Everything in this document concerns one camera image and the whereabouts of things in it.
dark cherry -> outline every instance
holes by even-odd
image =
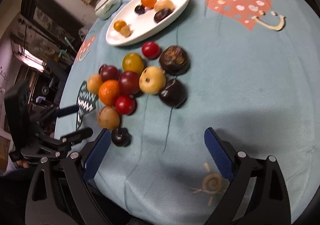
[[[160,11],[156,12],[154,16],[154,20],[156,23],[161,22],[164,18],[168,17],[172,13],[172,10],[169,8],[161,9]]]
[[[116,128],[111,132],[111,140],[118,147],[126,147],[130,144],[131,135],[127,128]]]
[[[159,91],[159,98],[169,107],[178,107],[186,100],[187,91],[180,81],[171,79]]]
[[[134,11],[137,13],[137,14],[143,14],[146,12],[145,8],[143,5],[137,5],[136,8],[134,9]]]
[[[182,75],[190,67],[188,54],[177,45],[165,49],[159,58],[159,63],[161,68],[172,76]]]

red cherry tomato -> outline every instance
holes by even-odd
[[[148,59],[155,59],[160,54],[160,47],[154,42],[146,42],[142,45],[142,53]]]
[[[116,100],[116,110],[122,115],[130,115],[134,111],[135,106],[135,100],[125,95],[119,96]]]

yellow cherry tomato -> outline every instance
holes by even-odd
[[[113,24],[113,28],[117,31],[120,32],[122,27],[126,26],[127,24],[123,20],[118,20]]]
[[[133,71],[140,76],[144,69],[144,64],[139,54],[129,53],[123,58],[122,67],[125,71]]]

wooden frame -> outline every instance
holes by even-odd
[[[79,29],[83,27],[54,0],[22,0],[21,14],[62,49],[73,52],[64,40],[67,38],[76,50],[82,41]]]

light blue tablecloth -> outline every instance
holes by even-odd
[[[122,7],[129,1],[122,0]],[[279,18],[270,11],[286,16],[282,31],[260,24],[250,31],[209,9],[206,0],[191,0],[174,23],[151,38],[162,48],[178,44],[188,52],[191,68],[179,77],[188,100],[172,110],[157,96],[137,98],[137,111],[122,122],[132,143],[126,148],[112,144],[95,177],[106,197],[154,224],[203,224],[223,195],[223,190],[215,194],[208,206],[208,194],[193,194],[204,177],[219,172],[203,140],[204,130],[213,127],[236,150],[277,157],[292,221],[297,219],[320,183],[320,19],[304,0],[271,0],[262,20],[277,25]],[[141,53],[141,43],[124,48],[106,43],[112,18],[92,26],[86,40],[96,38],[84,60],[73,65],[61,107],[76,103],[81,83],[101,64],[121,68],[127,53]],[[97,110],[102,106],[98,101]],[[96,111],[83,121],[93,128],[94,139],[101,130]],[[56,138],[75,127],[75,115],[59,119]]]

